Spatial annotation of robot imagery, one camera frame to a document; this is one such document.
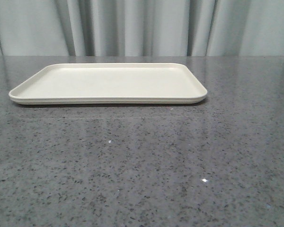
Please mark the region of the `pale grey-green curtain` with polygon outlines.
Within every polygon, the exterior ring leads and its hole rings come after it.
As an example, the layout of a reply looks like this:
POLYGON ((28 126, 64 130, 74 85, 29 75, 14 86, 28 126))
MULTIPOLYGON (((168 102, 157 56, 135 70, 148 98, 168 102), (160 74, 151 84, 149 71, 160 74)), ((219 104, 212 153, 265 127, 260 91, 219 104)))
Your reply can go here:
POLYGON ((0 0, 0 56, 284 56, 284 0, 0 0))

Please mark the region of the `cream rectangular plastic tray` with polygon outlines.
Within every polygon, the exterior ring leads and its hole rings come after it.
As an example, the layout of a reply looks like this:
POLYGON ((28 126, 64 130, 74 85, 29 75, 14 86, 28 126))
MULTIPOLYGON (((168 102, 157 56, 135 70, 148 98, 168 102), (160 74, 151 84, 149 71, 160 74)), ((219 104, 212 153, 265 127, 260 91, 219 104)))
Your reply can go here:
POLYGON ((9 92, 22 105, 194 104, 206 95, 178 63, 53 64, 9 92))

